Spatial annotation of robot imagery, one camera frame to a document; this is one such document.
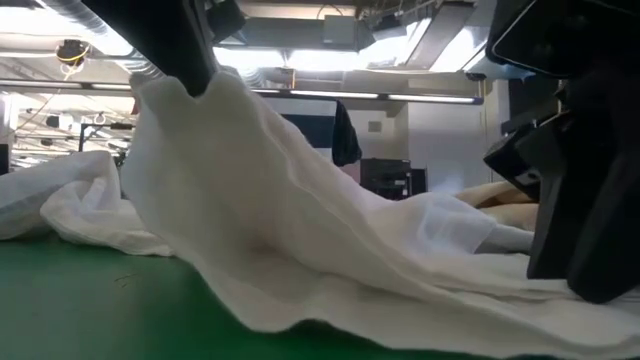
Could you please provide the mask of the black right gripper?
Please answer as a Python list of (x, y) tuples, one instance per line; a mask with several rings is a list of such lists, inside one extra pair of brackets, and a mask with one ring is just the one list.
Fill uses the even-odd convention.
[(561, 81), (485, 163), (533, 199), (543, 179), (640, 201), (640, 0), (498, 0), (487, 57)]

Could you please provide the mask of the black computer monitor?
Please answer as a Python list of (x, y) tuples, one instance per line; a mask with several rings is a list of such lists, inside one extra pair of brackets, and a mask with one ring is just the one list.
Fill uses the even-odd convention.
[(402, 200), (409, 196), (410, 163), (394, 159), (362, 159), (360, 185), (389, 200)]

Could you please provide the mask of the cream shirt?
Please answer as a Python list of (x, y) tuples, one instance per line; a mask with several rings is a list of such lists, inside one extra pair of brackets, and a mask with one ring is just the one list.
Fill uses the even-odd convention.
[(539, 204), (507, 181), (466, 188), (455, 197), (499, 224), (534, 231)]

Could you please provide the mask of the navy white striped laundry basket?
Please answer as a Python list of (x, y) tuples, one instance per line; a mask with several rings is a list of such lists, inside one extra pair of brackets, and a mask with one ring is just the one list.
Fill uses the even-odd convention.
[(314, 149), (324, 157), (332, 158), (335, 100), (279, 97), (265, 97), (264, 100), (294, 124)]

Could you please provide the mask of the green table mat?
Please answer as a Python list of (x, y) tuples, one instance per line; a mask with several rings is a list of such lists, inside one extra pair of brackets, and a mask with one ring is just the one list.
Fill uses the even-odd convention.
[(0, 360), (487, 360), (392, 351), (316, 322), (242, 326), (175, 258), (55, 237), (0, 243)]

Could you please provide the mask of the white button shirt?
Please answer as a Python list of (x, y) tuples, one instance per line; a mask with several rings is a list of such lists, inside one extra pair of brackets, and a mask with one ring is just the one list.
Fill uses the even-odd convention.
[(537, 206), (489, 204), (510, 185), (388, 200), (232, 74), (196, 97), (173, 77), (133, 92), (122, 167), (87, 151), (0, 176), (0, 240), (177, 256), (260, 332), (314, 319), (396, 349), (640, 357), (640, 289), (595, 305), (526, 277)]

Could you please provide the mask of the white ceiling air unit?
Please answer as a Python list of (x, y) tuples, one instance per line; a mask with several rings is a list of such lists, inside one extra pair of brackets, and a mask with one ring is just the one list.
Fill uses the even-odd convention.
[(411, 71), (468, 71), (487, 44), (497, 0), (428, 0), (398, 65)]

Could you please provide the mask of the light wooden desk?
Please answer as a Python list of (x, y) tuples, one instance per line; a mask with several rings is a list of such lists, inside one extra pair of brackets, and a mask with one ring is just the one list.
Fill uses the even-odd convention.
[[(0, 78), (0, 90), (14, 92), (23, 91), (28, 93), (55, 93), (60, 90), (70, 94), (88, 94), (92, 92), (104, 96), (125, 96), (131, 92), (131, 87), (126, 84), (115, 83), (38, 81)], [(484, 100), (478, 97), (456, 97), (444, 95), (408, 95), (288, 89), (253, 89), (253, 92), (267, 97), (312, 97), (335, 98), (340, 100), (376, 100), (459, 105), (482, 105), (484, 103)]]

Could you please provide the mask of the ribbed silver ventilation duct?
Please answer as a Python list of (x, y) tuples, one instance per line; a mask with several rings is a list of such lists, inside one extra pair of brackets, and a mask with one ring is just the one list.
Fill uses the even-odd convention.
[(45, 9), (52, 10), (70, 23), (79, 26), (94, 48), (129, 73), (141, 74), (149, 78), (159, 78), (164, 75), (159, 68), (80, 0), (35, 1)]

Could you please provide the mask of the bright ceiling light panel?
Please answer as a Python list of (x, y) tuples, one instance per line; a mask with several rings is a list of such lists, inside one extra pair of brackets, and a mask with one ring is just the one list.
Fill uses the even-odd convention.
[(358, 53), (326, 50), (295, 50), (286, 54), (275, 49), (213, 48), (221, 65), (237, 69), (290, 68), (300, 71), (363, 70), (368, 63)]

